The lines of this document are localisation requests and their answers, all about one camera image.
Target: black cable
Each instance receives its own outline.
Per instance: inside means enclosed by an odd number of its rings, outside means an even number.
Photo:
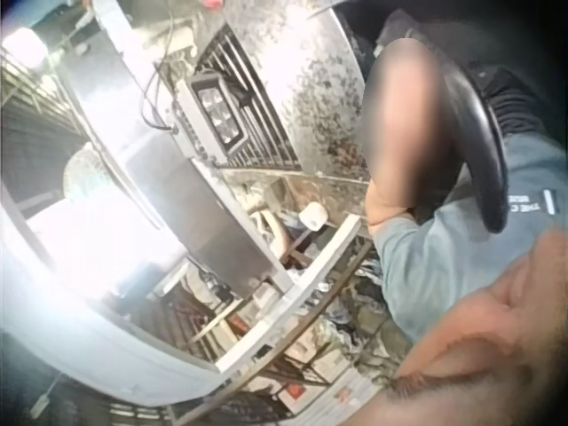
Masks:
[[[162,66],[164,64],[164,62],[166,61],[166,58],[168,58],[168,55],[170,54],[170,45],[171,45],[171,41],[173,39],[173,35],[174,35],[174,15],[171,11],[170,8],[170,4],[168,3],[168,0],[164,0],[163,1],[163,6],[166,8],[166,10],[168,11],[168,15],[170,16],[170,29],[168,31],[168,39],[166,42],[166,48],[164,50],[162,59],[160,60],[160,63],[158,64],[158,67],[154,70],[154,73],[152,74],[152,76],[150,77],[150,79],[148,80],[148,83],[146,85],[146,88],[144,89],[144,93],[142,95],[142,101],[140,102],[140,116],[142,117],[142,120],[144,120],[144,123],[148,126],[151,127],[152,129],[156,129],[156,130],[164,130],[164,131],[172,131],[173,128],[170,126],[165,126],[165,125],[160,125],[160,124],[155,124],[153,122],[150,122],[146,116],[144,115],[144,103],[147,101],[148,104],[150,104],[150,107],[152,107],[152,112],[154,114],[154,119],[155,120],[160,120],[162,123],[164,123],[164,120],[158,115],[158,111],[156,109],[156,106],[154,104],[152,104],[152,102],[150,101],[150,99],[148,99],[148,91],[150,90],[150,86],[152,85],[152,81],[154,80],[154,78],[158,75],[158,73],[160,72],[160,70],[162,69]],[[157,103],[157,99],[158,99],[158,93],[160,90],[160,83],[158,82],[158,86],[156,87],[156,103]]]

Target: person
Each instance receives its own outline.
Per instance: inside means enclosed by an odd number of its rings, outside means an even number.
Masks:
[[[381,91],[372,94],[381,155],[367,219],[385,300],[414,347],[345,424],[544,424],[568,375],[565,153],[547,136],[532,94],[496,69],[478,83],[504,139],[506,227],[499,234],[483,227],[467,167],[444,205],[418,225],[408,208],[416,176],[442,149],[441,80],[419,42],[397,40],[381,54]]]

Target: light fixture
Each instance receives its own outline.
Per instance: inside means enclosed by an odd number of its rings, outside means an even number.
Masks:
[[[30,28],[19,28],[2,41],[4,47],[21,65],[35,69],[42,65],[49,51]]]
[[[241,113],[223,77],[194,75],[177,85],[179,105],[209,157],[227,163],[249,141]]]

